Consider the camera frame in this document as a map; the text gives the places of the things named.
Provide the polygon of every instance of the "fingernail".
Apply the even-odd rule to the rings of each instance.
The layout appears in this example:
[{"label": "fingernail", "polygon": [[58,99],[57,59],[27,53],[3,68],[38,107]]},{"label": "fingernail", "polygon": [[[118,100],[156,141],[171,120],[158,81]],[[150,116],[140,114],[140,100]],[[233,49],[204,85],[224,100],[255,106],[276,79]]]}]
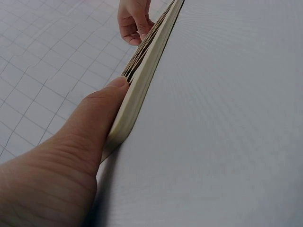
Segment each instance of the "fingernail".
[{"label": "fingernail", "polygon": [[111,81],[107,87],[123,87],[126,83],[126,78],[125,77],[118,77]]}]

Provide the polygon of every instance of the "hand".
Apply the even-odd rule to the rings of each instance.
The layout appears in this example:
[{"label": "hand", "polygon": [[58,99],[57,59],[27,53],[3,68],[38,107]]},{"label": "hand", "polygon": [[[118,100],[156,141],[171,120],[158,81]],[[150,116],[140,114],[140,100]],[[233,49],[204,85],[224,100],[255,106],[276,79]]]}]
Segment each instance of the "hand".
[{"label": "hand", "polygon": [[154,25],[148,14],[150,4],[151,0],[120,0],[120,33],[130,45],[139,45]]},{"label": "hand", "polygon": [[102,148],[129,88],[123,77],[80,103],[49,140],[0,166],[0,226],[81,226]]}]

